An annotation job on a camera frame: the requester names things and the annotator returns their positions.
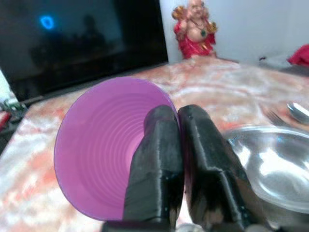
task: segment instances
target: white wall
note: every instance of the white wall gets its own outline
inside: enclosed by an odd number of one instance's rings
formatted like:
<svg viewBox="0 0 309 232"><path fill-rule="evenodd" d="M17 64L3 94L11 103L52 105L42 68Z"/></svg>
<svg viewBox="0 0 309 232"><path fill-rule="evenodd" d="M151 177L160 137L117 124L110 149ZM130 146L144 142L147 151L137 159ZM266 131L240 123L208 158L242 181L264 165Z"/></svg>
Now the white wall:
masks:
<svg viewBox="0 0 309 232"><path fill-rule="evenodd" d="M282 51L292 0L207 0L211 20L218 24L216 50L221 58L257 63ZM173 33L172 10L186 0L161 0L162 18L171 62L182 59Z"/></svg>
<svg viewBox="0 0 309 232"><path fill-rule="evenodd" d="M10 96L10 88L6 79L0 70L0 102L3 102Z"/></svg>
<svg viewBox="0 0 309 232"><path fill-rule="evenodd" d="M286 28L284 49L293 52L309 44L309 0L295 0L291 5L289 22Z"/></svg>

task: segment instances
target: silverware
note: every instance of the silverware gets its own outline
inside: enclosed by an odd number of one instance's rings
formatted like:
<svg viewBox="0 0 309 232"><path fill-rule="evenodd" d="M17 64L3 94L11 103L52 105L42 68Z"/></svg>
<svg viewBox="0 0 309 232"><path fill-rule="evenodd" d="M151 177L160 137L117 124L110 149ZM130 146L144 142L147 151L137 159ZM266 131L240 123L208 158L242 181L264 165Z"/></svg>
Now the silverware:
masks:
<svg viewBox="0 0 309 232"><path fill-rule="evenodd" d="M287 107L290 111L290 114L295 118L297 121L303 124L309 124L309 110L303 107L298 103L289 103Z"/></svg>
<svg viewBox="0 0 309 232"><path fill-rule="evenodd" d="M272 110L268 110L265 113L266 117L268 117L268 119L272 122L272 124L274 124L275 126L279 126L279 127L293 127L291 124L286 123L285 121L283 121L275 112L273 112Z"/></svg>
<svg viewBox="0 0 309 232"><path fill-rule="evenodd" d="M309 133L269 126L240 128L223 136L262 200L270 224L275 228L308 223Z"/></svg>

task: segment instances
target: marble countertop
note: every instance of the marble countertop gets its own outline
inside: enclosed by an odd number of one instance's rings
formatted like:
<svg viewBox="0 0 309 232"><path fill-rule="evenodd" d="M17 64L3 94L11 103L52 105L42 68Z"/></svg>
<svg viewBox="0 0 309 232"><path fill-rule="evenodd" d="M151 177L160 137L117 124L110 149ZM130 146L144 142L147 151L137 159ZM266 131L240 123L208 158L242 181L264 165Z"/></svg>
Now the marble countertop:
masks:
<svg viewBox="0 0 309 232"><path fill-rule="evenodd" d="M169 93L177 109L202 106L220 131L268 125L274 109L286 122L287 102L309 99L309 78L199 57L134 75ZM53 150L60 123L85 90L32 105L0 157L0 232L98 232L63 196L54 171ZM183 208L178 223L188 222Z"/></svg>

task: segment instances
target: television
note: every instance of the television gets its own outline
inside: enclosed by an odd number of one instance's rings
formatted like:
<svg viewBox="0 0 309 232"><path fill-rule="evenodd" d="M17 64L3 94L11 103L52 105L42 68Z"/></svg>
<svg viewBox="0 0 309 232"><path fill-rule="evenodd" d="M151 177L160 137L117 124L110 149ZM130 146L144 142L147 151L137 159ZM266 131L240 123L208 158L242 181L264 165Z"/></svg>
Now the television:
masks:
<svg viewBox="0 0 309 232"><path fill-rule="evenodd" d="M0 1L0 69L20 101L167 60L159 0Z"/></svg>

